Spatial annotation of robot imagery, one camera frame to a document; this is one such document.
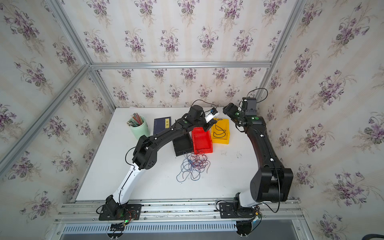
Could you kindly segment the black plastic bin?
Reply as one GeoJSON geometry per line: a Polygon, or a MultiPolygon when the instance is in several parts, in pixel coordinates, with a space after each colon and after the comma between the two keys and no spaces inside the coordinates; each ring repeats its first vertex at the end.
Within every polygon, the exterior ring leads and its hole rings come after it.
{"type": "Polygon", "coordinates": [[[189,133],[174,139],[173,146],[177,157],[194,151],[193,140],[189,133]]]}

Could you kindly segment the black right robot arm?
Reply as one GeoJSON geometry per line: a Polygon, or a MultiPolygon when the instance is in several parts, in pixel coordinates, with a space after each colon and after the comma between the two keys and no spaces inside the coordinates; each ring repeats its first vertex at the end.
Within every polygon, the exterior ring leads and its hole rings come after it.
{"type": "Polygon", "coordinates": [[[258,171],[250,182],[249,190],[236,195],[239,205],[249,208],[262,202],[285,202],[294,174],[278,158],[269,139],[264,118],[254,115],[246,106],[239,108],[233,103],[225,106],[223,113],[230,117],[237,128],[244,128],[243,132],[250,139],[258,161],[258,171]]]}

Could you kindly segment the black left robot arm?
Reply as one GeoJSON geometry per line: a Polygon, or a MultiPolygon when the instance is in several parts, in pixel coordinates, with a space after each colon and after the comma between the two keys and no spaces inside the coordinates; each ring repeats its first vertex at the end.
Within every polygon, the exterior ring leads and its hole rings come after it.
{"type": "Polygon", "coordinates": [[[186,114],[159,134],[149,137],[141,136],[133,148],[130,169],[117,190],[106,198],[103,212],[109,211],[110,214],[116,216],[118,211],[124,210],[124,204],[129,201],[134,186],[141,175],[156,164],[158,151],[169,142],[188,134],[195,128],[203,128],[207,132],[217,123],[214,118],[218,115],[219,112],[215,107],[209,111],[204,111],[201,106],[193,105],[186,114]]]}

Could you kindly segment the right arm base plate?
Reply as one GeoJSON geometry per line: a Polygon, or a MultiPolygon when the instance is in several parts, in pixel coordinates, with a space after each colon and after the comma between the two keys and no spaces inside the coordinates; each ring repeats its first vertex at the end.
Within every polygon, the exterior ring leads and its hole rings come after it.
{"type": "Polygon", "coordinates": [[[218,201],[216,209],[221,219],[251,219],[258,215],[253,208],[243,208],[233,202],[218,201]]]}

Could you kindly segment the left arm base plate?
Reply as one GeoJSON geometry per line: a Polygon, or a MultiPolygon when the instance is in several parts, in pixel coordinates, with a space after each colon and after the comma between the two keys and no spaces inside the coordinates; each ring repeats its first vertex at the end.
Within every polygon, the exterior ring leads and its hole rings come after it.
{"type": "Polygon", "coordinates": [[[118,206],[117,210],[111,212],[105,205],[97,209],[99,221],[123,221],[138,220],[142,210],[141,204],[124,204],[123,207],[118,206]]]}

